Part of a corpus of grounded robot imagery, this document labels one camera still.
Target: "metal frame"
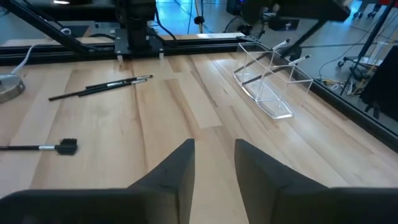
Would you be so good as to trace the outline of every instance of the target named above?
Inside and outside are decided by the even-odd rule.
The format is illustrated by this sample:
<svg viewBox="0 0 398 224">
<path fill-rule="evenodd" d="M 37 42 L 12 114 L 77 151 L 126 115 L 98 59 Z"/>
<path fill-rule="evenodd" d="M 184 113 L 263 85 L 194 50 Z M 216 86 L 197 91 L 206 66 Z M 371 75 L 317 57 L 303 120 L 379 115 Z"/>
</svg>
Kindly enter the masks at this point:
<svg viewBox="0 0 398 224">
<path fill-rule="evenodd" d="M 112 44 L 82 44 L 73 37 L 67 36 L 54 28 L 30 10 L 15 0 L 0 0 L 0 5 L 10 10 L 16 16 L 27 21 L 29 24 L 42 31 L 44 34 L 56 40 L 61 45 L 38 45 L 32 51 L 28 64 L 41 63 L 64 63 L 77 62 L 85 60 L 116 60 L 117 53 Z M 317 30 L 324 24 L 320 21 L 312 30 Z M 164 55 L 186 55 L 186 54 L 210 54 L 222 52 L 235 52 L 238 43 L 252 41 L 248 38 L 235 37 L 223 39 L 196 39 L 196 40 L 178 40 L 175 45 L 174 40 L 166 40 L 164 46 Z M 17 65 L 26 56 L 30 46 L 23 47 L 0 47 L 0 66 Z M 153 57 L 150 55 L 140 55 L 139 57 Z M 311 90 L 326 102 L 335 107 L 338 111 L 349 117 L 356 124 L 361 126 L 367 132 L 378 138 L 381 142 L 389 146 L 398 153 L 398 135 L 393 133 L 385 126 L 379 124 L 367 114 L 363 113 L 342 97 L 334 94 L 319 81 L 314 81 Z"/>
</svg>

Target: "office chair wheel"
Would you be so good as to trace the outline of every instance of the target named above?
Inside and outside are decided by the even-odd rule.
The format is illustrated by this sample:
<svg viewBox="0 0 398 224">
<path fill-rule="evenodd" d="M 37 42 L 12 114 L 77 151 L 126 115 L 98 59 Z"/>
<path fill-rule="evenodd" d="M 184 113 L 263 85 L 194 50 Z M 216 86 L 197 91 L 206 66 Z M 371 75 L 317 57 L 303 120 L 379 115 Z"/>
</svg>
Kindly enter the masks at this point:
<svg viewBox="0 0 398 224">
<path fill-rule="evenodd" d="M 337 66 L 339 66 L 341 68 L 342 66 L 344 66 L 345 63 L 346 63 L 345 61 L 339 61 L 337 63 Z"/>
<path fill-rule="evenodd" d="M 374 16 L 376 15 L 376 13 L 377 13 L 377 12 L 369 12 L 369 13 L 368 13 L 368 18 L 373 19 Z"/>
</svg>

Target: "transparent plastic container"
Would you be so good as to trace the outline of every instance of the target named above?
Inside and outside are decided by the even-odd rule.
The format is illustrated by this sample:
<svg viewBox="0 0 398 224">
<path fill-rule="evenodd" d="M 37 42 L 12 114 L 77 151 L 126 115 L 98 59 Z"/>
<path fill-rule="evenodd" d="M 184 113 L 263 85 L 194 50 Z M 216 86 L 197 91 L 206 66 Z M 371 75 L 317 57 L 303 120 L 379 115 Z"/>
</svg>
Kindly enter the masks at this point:
<svg viewBox="0 0 398 224">
<path fill-rule="evenodd" d="M 235 58 L 233 75 L 257 105 L 271 118 L 293 117 L 313 79 L 260 43 L 239 43 Z"/>
</svg>

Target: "wooden table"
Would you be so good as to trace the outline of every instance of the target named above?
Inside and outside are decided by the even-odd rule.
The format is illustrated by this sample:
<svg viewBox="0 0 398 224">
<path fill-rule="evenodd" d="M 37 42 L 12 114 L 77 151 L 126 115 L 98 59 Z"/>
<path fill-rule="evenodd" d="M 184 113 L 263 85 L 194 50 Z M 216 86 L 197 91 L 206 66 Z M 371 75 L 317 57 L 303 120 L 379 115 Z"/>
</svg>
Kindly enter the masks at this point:
<svg viewBox="0 0 398 224">
<path fill-rule="evenodd" d="M 77 138 L 79 151 L 0 153 L 0 195 L 127 187 L 187 138 L 196 144 L 191 223 L 248 222 L 234 171 L 236 138 L 330 187 L 398 186 L 398 155 L 328 103 L 310 93 L 296 118 L 275 122 L 240 89 L 233 67 L 227 53 L 24 67 L 26 91 L 0 105 L 0 144 Z M 153 79 L 136 86 L 47 99 L 148 74 Z"/>
</svg>

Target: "cable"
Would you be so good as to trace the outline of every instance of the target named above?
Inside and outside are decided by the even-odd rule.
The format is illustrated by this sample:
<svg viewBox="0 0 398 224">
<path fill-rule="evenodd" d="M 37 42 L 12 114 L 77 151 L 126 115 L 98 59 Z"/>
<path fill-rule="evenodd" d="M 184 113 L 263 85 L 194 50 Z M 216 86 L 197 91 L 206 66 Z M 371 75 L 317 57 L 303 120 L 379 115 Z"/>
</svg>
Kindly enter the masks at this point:
<svg viewBox="0 0 398 224">
<path fill-rule="evenodd" d="M 108 34 L 91 34 L 89 37 L 105 37 L 111 40 L 115 40 L 115 38 Z"/>
<path fill-rule="evenodd" d="M 366 34 L 368 34 L 368 32 L 373 28 L 374 25 L 376 25 L 376 22 L 374 22 L 374 23 L 370 26 L 370 28 L 369 28 L 368 31 L 365 33 L 365 35 L 363 35 L 363 37 L 362 37 L 359 41 L 357 41 L 357 43 L 361 42 L 361 41 L 366 37 Z M 324 64 L 319 68 L 318 73 L 319 73 L 319 78 L 320 78 L 321 81 L 323 80 L 323 77 L 322 77 L 322 74 L 321 74 L 321 71 L 322 71 L 323 67 L 324 67 L 325 65 L 328 65 L 329 63 L 335 62 L 335 61 L 337 61 L 338 59 L 340 59 L 340 58 L 341 58 L 342 56 L 344 56 L 349 50 L 351 50 L 354 46 L 355 46 L 355 45 L 352 45 L 349 49 L 347 49 L 347 50 L 346 50 L 344 53 L 342 53 L 339 57 L 335 58 L 334 60 L 330 60 L 330 61 L 324 63 Z"/>
<path fill-rule="evenodd" d="M 197 17 L 199 16 L 199 10 L 198 10 L 198 3 L 195 0 L 195 9 L 197 10 Z M 201 25 L 201 23 L 198 24 L 199 25 L 199 32 L 202 34 L 203 33 L 203 26 Z"/>
<path fill-rule="evenodd" d="M 200 9 L 201 9 L 201 16 L 204 17 L 205 6 L 203 4 L 203 0 L 200 0 Z"/>
<path fill-rule="evenodd" d="M 30 46 L 29 50 L 28 50 L 27 53 L 26 53 L 25 59 L 24 59 L 16 68 L 14 68 L 14 69 L 11 71 L 12 74 L 16 74 L 16 73 L 26 64 L 27 60 L 29 59 L 29 56 L 30 56 L 31 51 L 33 50 L 34 47 L 36 47 L 36 46 L 38 46 L 38 45 L 46 45 L 46 44 L 34 44 L 34 45 Z"/>
<path fill-rule="evenodd" d="M 160 23 L 159 12 L 157 11 L 157 7 L 155 8 L 155 15 L 156 15 L 156 20 L 157 20 L 158 25 L 159 25 L 164 31 L 166 31 L 166 33 L 168 33 L 168 34 L 173 38 L 173 40 L 175 41 L 175 44 L 177 44 L 177 39 L 175 38 L 175 36 L 174 36 L 168 29 L 166 29 L 166 28 Z"/>
<path fill-rule="evenodd" d="M 211 31 L 211 30 L 209 29 L 209 27 L 207 27 L 207 26 L 204 25 L 204 24 L 202 24 L 202 26 L 203 26 L 203 28 L 205 28 L 205 30 L 207 30 L 207 32 L 209 32 L 209 33 L 211 33 L 211 34 L 214 34 L 214 32 Z"/>
<path fill-rule="evenodd" d="M 231 23 L 232 23 L 233 21 L 235 21 L 235 19 L 237 19 L 237 18 L 239 18 L 239 16 L 235 16 L 234 18 L 232 18 L 232 19 L 228 22 L 228 24 L 225 26 L 225 29 L 224 29 L 223 32 L 226 32 L 228 26 L 231 25 Z"/>
<path fill-rule="evenodd" d="M 188 22 L 188 32 L 187 32 L 187 34 L 189 34 L 189 28 L 191 27 L 193 1 L 196 1 L 196 0 L 191 0 L 191 11 L 189 12 L 189 22 Z"/>
</svg>

